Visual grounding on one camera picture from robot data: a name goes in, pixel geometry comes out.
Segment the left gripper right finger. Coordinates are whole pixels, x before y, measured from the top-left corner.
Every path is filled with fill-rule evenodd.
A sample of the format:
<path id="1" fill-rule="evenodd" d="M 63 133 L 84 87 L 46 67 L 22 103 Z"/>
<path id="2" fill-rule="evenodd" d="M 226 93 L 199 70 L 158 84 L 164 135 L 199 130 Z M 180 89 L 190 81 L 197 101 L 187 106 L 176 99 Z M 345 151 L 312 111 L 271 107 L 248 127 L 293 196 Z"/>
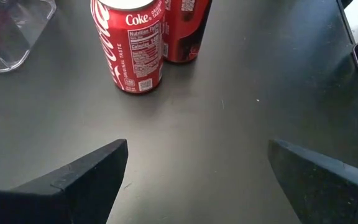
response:
<path id="1" fill-rule="evenodd" d="M 280 139 L 267 156 L 302 223 L 358 223 L 358 168 Z"/>

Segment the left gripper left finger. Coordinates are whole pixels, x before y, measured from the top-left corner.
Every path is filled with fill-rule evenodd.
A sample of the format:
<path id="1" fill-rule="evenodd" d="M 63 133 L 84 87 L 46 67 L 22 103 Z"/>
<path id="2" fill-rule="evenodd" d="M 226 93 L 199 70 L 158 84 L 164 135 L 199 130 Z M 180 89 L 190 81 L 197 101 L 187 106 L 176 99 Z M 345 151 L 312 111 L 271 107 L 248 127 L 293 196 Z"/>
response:
<path id="1" fill-rule="evenodd" d="M 0 190 L 0 223 L 106 223 L 128 160 L 117 139 L 59 169 Z"/>

